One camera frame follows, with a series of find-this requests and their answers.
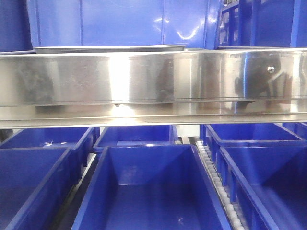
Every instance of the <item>bolt head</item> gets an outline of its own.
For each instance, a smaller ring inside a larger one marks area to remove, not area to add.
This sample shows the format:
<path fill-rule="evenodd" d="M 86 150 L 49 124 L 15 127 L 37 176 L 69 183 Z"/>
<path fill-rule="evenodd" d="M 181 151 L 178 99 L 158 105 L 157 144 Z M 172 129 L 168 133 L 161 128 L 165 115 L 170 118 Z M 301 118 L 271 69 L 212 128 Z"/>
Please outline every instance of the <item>bolt head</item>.
<path fill-rule="evenodd" d="M 269 66 L 268 67 L 268 73 L 274 73 L 275 72 L 275 67 L 274 66 Z"/>

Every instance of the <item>plastic bin rim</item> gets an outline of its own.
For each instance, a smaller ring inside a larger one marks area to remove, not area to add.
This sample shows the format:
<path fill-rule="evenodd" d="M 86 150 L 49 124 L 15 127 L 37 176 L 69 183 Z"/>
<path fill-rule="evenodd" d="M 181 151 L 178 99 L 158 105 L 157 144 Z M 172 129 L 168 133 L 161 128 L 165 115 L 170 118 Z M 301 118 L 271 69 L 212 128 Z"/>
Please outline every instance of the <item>plastic bin rim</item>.
<path fill-rule="evenodd" d="M 226 160 L 227 164 L 231 167 L 232 172 L 235 175 L 237 181 L 242 186 L 248 199 L 254 206 L 255 210 L 257 211 L 257 213 L 259 214 L 259 216 L 261 217 L 265 225 L 269 227 L 269 229 L 276 229 L 276 230 L 279 229 L 274 219 L 272 218 L 270 213 L 265 208 L 263 202 L 260 200 L 260 198 L 257 196 L 255 191 L 252 189 L 247 179 L 245 178 L 241 170 L 237 167 L 236 163 L 231 158 L 227 150 L 224 147 L 221 147 L 219 151 L 222 154 L 223 158 Z"/>
<path fill-rule="evenodd" d="M 94 130 L 95 127 L 88 127 L 87 130 L 85 131 L 85 133 L 82 135 L 82 137 L 79 139 L 79 141 L 76 143 L 75 147 L 69 147 L 72 150 L 77 150 L 86 140 L 86 136 L 89 135 L 90 132 L 92 132 Z M 24 130 L 26 130 L 26 128 L 18 130 L 16 133 L 14 133 L 13 135 L 11 135 L 9 138 L 7 138 L 6 140 L 4 140 L 3 142 L 0 143 L 0 147 L 5 144 L 6 142 L 10 141 L 11 138 L 17 136 L 19 133 L 23 132 Z M 10 150 L 16 150 L 16 149 L 35 149 L 35 148 L 41 148 L 41 147 L 15 147 L 15 148 L 8 148 Z M 50 147 L 48 149 L 65 149 L 65 147 L 61 147 L 61 146 L 57 146 L 57 147 Z"/>
<path fill-rule="evenodd" d="M 288 130 L 287 128 L 279 125 L 279 124 L 276 124 L 276 123 L 272 123 L 274 124 L 275 126 L 283 129 L 284 131 L 292 134 L 293 136 L 295 136 L 297 138 L 297 140 L 234 140 L 234 139 L 229 139 L 229 140 L 222 140 L 219 135 L 216 133 L 216 131 L 212 128 L 211 125 L 206 125 L 207 127 L 207 130 L 212 134 L 212 137 L 214 138 L 214 140 L 218 143 L 218 144 L 221 144 L 221 143 L 231 143 L 231 142 L 236 142 L 236 143 L 270 143 L 270 142 L 275 142 L 275 143 L 278 143 L 278 142 L 295 142 L 296 145 L 305 145 L 307 144 L 306 143 L 306 140 L 303 139 L 302 137 L 298 136 L 297 134 L 295 134 L 294 132 L 292 132 L 291 130 Z"/>
<path fill-rule="evenodd" d="M 170 129 L 169 129 L 169 132 L 173 132 L 176 136 L 174 136 L 174 141 L 175 140 L 179 140 L 178 138 L 178 134 L 177 134 L 177 129 L 174 125 L 169 125 Z M 93 145 L 93 149 L 95 152 L 99 152 L 99 151 L 103 151 L 104 148 L 106 148 L 106 146 L 99 146 L 99 143 L 101 141 L 101 139 L 104 137 L 104 135 L 106 134 L 106 132 L 108 131 L 108 129 L 111 128 L 111 126 L 109 127 L 106 127 L 102 133 L 100 134 L 99 138 L 97 139 L 96 143 Z"/>
<path fill-rule="evenodd" d="M 43 148 L 33 148 L 28 150 L 40 150 L 40 151 L 47 151 L 50 149 L 43 149 Z M 18 226 L 19 222 L 22 221 L 24 218 L 26 218 L 27 211 L 31 209 L 30 205 L 32 202 L 34 202 L 37 195 L 41 192 L 42 188 L 46 186 L 47 181 L 50 180 L 51 176 L 54 174 L 54 172 L 57 170 L 59 165 L 63 162 L 63 160 L 68 157 L 68 155 L 71 153 L 70 148 L 57 148 L 63 149 L 63 153 L 61 156 L 57 159 L 55 164 L 51 167 L 51 169 L 48 171 L 46 176 L 41 180 L 41 182 L 38 184 L 38 186 L 34 189 L 34 191 L 30 194 L 30 196 L 27 198 L 27 200 L 24 202 L 22 207 L 19 209 L 19 211 L 16 213 L 16 215 L 13 217 L 13 219 L 10 221 L 9 225 L 5 228 L 5 230 L 14 230 Z M 12 149 L 2 149 L 1 151 L 9 151 Z"/>

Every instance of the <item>stainless steel rail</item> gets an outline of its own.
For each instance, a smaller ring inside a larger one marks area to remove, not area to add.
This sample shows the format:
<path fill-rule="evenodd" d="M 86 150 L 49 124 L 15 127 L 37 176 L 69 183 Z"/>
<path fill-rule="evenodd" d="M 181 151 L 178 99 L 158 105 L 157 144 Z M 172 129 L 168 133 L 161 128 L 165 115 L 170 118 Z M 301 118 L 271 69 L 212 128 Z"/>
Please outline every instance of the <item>stainless steel rail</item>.
<path fill-rule="evenodd" d="M 3 128 L 307 120 L 307 48 L 5 55 L 0 79 Z"/>

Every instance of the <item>metal shelf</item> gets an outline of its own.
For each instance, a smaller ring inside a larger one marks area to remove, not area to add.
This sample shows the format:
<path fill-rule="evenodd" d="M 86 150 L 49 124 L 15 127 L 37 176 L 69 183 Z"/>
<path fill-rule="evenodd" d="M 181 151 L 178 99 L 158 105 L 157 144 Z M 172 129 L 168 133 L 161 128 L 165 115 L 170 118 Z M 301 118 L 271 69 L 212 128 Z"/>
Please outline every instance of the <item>metal shelf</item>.
<path fill-rule="evenodd" d="M 0 128 L 307 120 L 307 49 L 0 56 Z"/>

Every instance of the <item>blue crate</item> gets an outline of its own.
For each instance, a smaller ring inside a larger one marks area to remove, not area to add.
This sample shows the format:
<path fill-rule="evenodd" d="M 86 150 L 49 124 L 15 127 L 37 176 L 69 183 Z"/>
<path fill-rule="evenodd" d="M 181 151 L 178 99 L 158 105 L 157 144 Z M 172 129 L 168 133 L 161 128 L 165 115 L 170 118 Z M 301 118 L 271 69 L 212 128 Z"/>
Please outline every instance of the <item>blue crate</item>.
<path fill-rule="evenodd" d="M 305 230 L 307 147 L 221 148 L 222 181 L 249 229 Z"/>
<path fill-rule="evenodd" d="M 175 126 L 107 127 L 94 144 L 94 151 L 101 153 L 106 146 L 171 145 L 177 140 Z"/>
<path fill-rule="evenodd" d="M 240 0 L 222 8 L 220 46 L 306 47 L 307 2 Z"/>
<path fill-rule="evenodd" d="M 73 186 L 70 149 L 0 149 L 0 229 L 48 229 Z"/>
<path fill-rule="evenodd" d="M 214 49 L 222 0 L 29 0 L 32 44 Z"/>
<path fill-rule="evenodd" d="M 298 123 L 283 123 L 283 126 L 301 138 L 307 139 L 307 124 L 304 122 Z"/>
<path fill-rule="evenodd" d="M 306 140 L 295 133 L 274 123 L 254 124 L 212 124 L 206 125 L 206 143 L 212 152 L 212 161 L 216 161 L 220 146 L 277 146 L 305 145 Z"/>
<path fill-rule="evenodd" d="M 230 230 L 195 147 L 105 148 L 72 227 Z"/>
<path fill-rule="evenodd" d="M 32 50 L 26 1 L 0 2 L 0 52 Z"/>
<path fill-rule="evenodd" d="M 97 129 L 97 127 L 23 129 L 2 142 L 0 149 L 71 148 L 73 154 L 78 156 L 75 162 L 80 168 L 75 178 L 75 182 L 78 183 L 84 167 L 87 166 L 94 140 L 97 138 Z"/>

